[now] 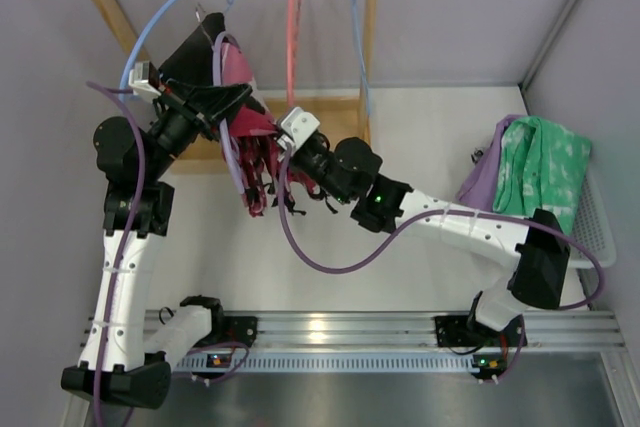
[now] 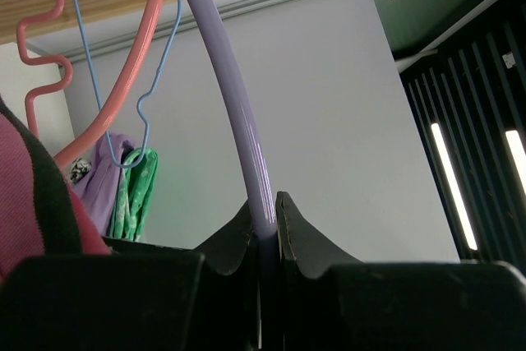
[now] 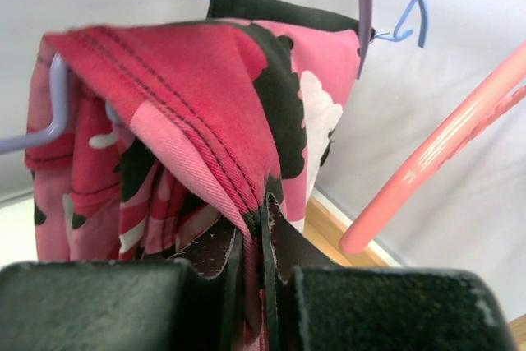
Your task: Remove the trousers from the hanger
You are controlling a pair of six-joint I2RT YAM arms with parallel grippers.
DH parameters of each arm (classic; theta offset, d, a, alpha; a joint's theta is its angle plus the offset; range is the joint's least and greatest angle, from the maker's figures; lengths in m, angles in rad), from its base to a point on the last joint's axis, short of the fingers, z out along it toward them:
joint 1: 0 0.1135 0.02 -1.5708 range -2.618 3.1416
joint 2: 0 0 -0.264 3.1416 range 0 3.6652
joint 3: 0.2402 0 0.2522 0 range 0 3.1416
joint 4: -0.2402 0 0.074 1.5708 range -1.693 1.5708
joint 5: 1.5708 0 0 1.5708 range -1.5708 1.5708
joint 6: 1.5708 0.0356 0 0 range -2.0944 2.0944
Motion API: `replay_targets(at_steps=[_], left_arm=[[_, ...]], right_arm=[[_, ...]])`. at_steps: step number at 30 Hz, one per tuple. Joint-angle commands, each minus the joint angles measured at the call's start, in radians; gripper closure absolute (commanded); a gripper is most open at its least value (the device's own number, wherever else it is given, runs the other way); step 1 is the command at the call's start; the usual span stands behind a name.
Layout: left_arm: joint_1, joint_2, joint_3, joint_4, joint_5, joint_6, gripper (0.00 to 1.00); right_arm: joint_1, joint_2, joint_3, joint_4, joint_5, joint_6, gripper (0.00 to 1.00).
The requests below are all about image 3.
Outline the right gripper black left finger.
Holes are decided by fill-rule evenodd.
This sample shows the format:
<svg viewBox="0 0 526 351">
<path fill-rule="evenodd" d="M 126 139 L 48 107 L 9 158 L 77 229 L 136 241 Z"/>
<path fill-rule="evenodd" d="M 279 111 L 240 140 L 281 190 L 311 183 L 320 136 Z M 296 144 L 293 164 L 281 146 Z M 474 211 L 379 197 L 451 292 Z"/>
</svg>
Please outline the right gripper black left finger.
<svg viewBox="0 0 526 351">
<path fill-rule="evenodd" d="M 1 272 L 4 350 L 239 350 L 242 327 L 242 235 L 230 225 L 166 261 Z"/>
</svg>

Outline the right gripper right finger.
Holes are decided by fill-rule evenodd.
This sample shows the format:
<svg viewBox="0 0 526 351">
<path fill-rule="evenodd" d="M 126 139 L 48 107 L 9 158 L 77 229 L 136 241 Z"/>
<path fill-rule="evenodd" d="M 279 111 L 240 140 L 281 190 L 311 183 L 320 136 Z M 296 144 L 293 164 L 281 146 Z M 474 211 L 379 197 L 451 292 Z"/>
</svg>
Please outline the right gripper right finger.
<svg viewBox="0 0 526 351">
<path fill-rule="evenodd" d="M 491 290 L 462 270 L 346 268 L 273 196 L 261 222 L 270 350 L 513 350 Z"/>
</svg>

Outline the pink camouflage trousers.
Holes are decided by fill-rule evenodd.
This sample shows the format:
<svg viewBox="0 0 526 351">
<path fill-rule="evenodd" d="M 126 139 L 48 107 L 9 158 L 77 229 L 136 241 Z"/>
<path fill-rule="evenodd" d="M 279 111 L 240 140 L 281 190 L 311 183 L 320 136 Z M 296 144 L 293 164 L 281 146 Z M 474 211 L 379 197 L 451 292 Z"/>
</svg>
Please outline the pink camouflage trousers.
<svg viewBox="0 0 526 351">
<path fill-rule="evenodd" d="M 357 33 L 238 17 L 47 33 L 29 132 L 52 117 L 55 56 L 69 69 L 67 126 L 25 152 L 38 258 L 165 258 L 225 217 L 243 236 L 244 347 L 265 349 L 265 200 L 302 229 L 356 79 Z"/>
</svg>

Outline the lilac plastic hanger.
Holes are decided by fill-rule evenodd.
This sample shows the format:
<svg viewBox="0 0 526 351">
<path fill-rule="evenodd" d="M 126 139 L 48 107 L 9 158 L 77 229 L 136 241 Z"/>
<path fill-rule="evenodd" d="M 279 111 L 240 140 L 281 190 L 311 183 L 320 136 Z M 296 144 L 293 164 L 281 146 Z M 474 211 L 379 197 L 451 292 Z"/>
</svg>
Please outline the lilac plastic hanger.
<svg viewBox="0 0 526 351">
<path fill-rule="evenodd" d="M 372 0 L 358 0 L 359 6 L 359 55 L 364 62 L 371 42 Z M 1 153 L 47 145 L 56 141 L 66 130 L 69 110 L 68 66 L 61 56 L 55 55 L 49 64 L 49 93 L 52 117 L 49 125 L 37 132 L 1 140 Z"/>
</svg>

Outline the black trousers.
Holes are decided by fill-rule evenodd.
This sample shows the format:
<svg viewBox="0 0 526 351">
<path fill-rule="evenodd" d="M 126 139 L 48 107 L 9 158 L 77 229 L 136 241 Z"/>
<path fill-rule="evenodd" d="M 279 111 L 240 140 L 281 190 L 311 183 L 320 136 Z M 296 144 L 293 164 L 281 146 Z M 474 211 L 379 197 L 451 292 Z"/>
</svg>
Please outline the black trousers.
<svg viewBox="0 0 526 351">
<path fill-rule="evenodd" d="M 356 34 L 359 27 L 356 19 L 280 0 L 210 0 L 206 17 L 275 21 L 330 32 L 353 30 Z"/>
</svg>

